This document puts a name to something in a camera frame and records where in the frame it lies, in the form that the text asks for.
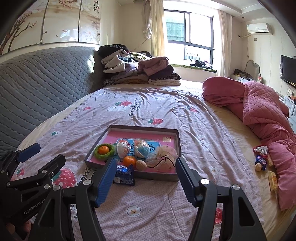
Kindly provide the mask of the person's hand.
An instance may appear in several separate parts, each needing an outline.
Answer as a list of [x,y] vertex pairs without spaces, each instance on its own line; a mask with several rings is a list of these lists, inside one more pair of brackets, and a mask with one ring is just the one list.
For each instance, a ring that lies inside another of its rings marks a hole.
[[[30,220],[28,220],[28,221],[26,221],[25,222],[25,224],[23,225],[23,230],[25,231],[25,232],[30,232],[31,231],[31,228],[32,228],[32,224],[31,224],[31,222],[30,222]],[[16,227],[13,225],[13,224],[11,224],[11,223],[8,223],[7,225],[6,225],[6,229],[9,231],[9,233],[10,234],[14,234],[15,233],[15,231],[16,231]]]

